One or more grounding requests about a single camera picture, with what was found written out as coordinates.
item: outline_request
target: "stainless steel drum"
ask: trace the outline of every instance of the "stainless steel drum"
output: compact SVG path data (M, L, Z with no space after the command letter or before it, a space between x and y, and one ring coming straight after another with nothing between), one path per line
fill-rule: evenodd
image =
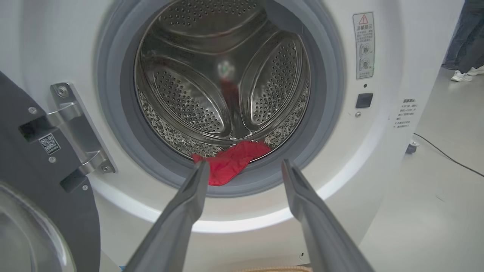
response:
M172 3L142 39L135 79L148 124L189 158L243 140L274 151L297 129L310 89L301 39L254 0Z

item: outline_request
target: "white sneaker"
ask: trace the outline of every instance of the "white sneaker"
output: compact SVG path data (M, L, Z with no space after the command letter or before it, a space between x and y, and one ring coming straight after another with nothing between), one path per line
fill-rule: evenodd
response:
M479 68L472 67L469 72L467 72L469 76L477 76L484 74L484 65Z
M472 80L472 77L469 76L467 73L461 73L459 70L457 70L454 73L454 76L451 77L451 80L457 81L457 82L469 82Z

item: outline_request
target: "gray gripper arm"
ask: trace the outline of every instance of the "gray gripper arm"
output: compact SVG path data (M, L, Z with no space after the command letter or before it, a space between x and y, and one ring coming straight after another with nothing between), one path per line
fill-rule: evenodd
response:
M202 214L210 166L195 165L175 197L168 203L124 272L181 272L193 223Z
M301 223L315 272L373 272L358 247L301 171L289 160L282 162L289 208Z

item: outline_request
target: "gray rubber seal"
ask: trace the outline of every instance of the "gray rubber seal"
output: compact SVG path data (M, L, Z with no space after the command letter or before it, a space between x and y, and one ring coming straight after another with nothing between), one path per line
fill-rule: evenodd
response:
M136 50L144 31L168 2L125 0L116 3L100 38L95 69L102 109L122 148L150 175L179 188L193 169L193 162L175 153L154 134L142 116L134 90ZM304 27L301 38L311 69L306 114L283 146L251 163L229 183L210 186L209 197L247 196L281 184L282 160L290 159L304 168L319 153L336 124L345 79L343 53L335 27L318 0L276 2L292 11ZM304 16L307 11L313 12L316 19Z

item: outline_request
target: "washing machine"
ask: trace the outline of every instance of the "washing machine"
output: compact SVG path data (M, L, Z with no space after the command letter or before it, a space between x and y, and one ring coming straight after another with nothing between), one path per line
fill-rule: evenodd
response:
M20 154L2 157L5 229L40 235L39 248L52 240L52 265L95 271L100 250L126 265L193 169L192 154L258 141L271 151L209 186L184 270L310 263L283 159L359 244L462 4L4 1L2 125Z

